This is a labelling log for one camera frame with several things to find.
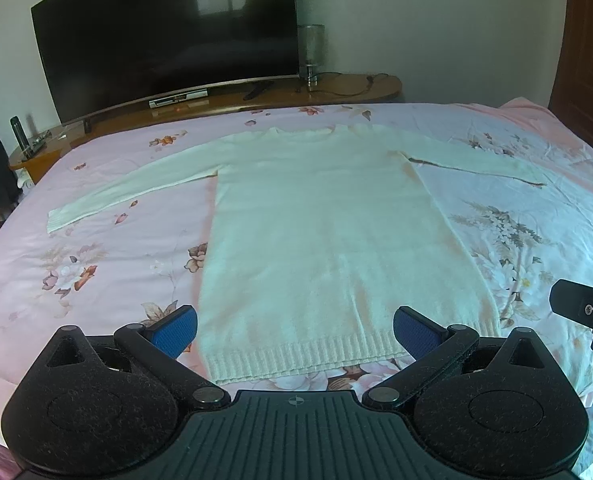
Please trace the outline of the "silver set-top box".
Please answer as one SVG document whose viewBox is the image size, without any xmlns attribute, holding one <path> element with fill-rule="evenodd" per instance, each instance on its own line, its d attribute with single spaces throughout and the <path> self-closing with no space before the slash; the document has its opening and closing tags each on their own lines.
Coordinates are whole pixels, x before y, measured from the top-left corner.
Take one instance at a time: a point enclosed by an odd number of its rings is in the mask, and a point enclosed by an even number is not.
<svg viewBox="0 0 593 480">
<path fill-rule="evenodd" d="M 176 94 L 170 94 L 169 96 L 161 96 L 161 98 L 155 98 L 148 101 L 149 107 L 154 110 L 155 108 L 166 107 L 177 103 L 185 103 L 193 100 L 200 100 L 208 97 L 208 90 L 193 89 L 185 92 L 179 92 Z"/>
</svg>

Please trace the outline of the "cream white knit sweater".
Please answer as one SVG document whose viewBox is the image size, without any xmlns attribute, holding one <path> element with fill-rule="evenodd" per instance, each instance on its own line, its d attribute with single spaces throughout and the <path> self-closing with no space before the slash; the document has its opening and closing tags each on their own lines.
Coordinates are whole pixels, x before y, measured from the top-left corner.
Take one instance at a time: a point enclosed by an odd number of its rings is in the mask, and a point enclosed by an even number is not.
<svg viewBox="0 0 593 480">
<path fill-rule="evenodd" d="M 248 131 L 150 162 L 50 212 L 57 231 L 214 178 L 198 344 L 213 382 L 397 356 L 393 315 L 501 331 L 490 289 L 416 162 L 541 185 L 521 160 L 378 125 Z"/>
</svg>

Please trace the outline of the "glass cylinder table lamp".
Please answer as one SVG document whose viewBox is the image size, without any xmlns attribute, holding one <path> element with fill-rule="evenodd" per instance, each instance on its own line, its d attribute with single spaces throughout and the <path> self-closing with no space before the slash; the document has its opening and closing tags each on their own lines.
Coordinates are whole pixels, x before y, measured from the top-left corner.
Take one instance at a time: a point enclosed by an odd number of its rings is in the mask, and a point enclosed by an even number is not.
<svg viewBox="0 0 593 480">
<path fill-rule="evenodd" d="M 318 68 L 325 60 L 325 26 L 323 24 L 300 25 L 298 30 L 300 70 L 307 89 L 317 86 Z"/>
</svg>

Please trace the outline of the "large black curved television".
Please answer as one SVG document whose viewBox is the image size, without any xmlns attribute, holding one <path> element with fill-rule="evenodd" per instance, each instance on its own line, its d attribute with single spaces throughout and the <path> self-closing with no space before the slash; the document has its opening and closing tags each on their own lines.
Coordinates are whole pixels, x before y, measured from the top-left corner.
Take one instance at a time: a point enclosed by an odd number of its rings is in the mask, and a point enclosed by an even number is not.
<svg viewBox="0 0 593 480">
<path fill-rule="evenodd" d="M 64 124 L 299 71 L 295 0 L 42 0 L 32 19 Z"/>
</svg>

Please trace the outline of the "brown wooden tv cabinet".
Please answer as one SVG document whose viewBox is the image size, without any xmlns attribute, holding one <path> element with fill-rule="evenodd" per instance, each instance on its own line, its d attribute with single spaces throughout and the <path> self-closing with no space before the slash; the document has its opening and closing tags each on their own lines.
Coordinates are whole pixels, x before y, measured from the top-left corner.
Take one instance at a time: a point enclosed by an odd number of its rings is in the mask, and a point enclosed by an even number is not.
<svg viewBox="0 0 593 480">
<path fill-rule="evenodd" d="M 9 157 L 9 165 L 13 170 L 26 170 L 33 181 L 38 181 L 68 151 L 112 133 L 248 110 L 397 102 L 403 99 L 402 81 L 394 75 L 322 73 L 317 79 L 313 90 L 307 89 L 300 78 L 286 78 L 212 88 L 208 90 L 207 98 L 154 110 L 146 102 L 123 105 L 72 125 L 51 128 L 51 139 L 42 150 L 27 159 L 16 148 Z"/>
</svg>

